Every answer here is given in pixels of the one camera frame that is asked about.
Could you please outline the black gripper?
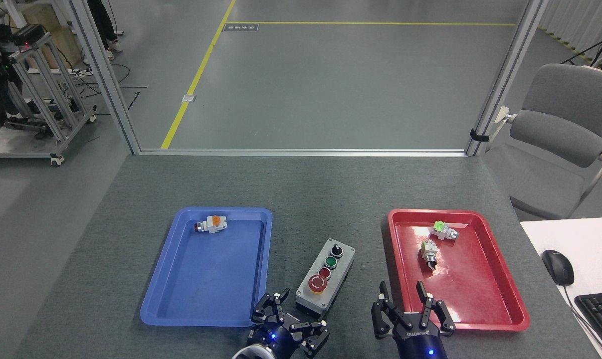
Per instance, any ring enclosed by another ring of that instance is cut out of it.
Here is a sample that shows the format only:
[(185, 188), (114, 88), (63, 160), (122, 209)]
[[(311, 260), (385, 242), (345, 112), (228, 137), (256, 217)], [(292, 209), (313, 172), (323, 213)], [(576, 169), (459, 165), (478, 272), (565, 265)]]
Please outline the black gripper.
[(285, 324), (283, 302), (289, 293), (289, 288), (265, 293), (251, 311), (251, 322), (256, 325), (248, 333), (246, 359), (289, 359), (297, 349), (314, 359), (325, 345), (330, 336), (326, 320)]
[[(456, 330), (456, 324), (443, 300), (426, 291), (424, 283), (419, 280), (415, 285), (422, 311), (420, 315), (403, 315), (392, 302), (387, 284), (379, 284), (379, 295), (372, 304), (372, 327), (377, 340), (392, 336), (401, 359), (446, 359), (441, 334), (450, 337)], [(434, 312), (440, 323), (436, 326), (430, 320)]]

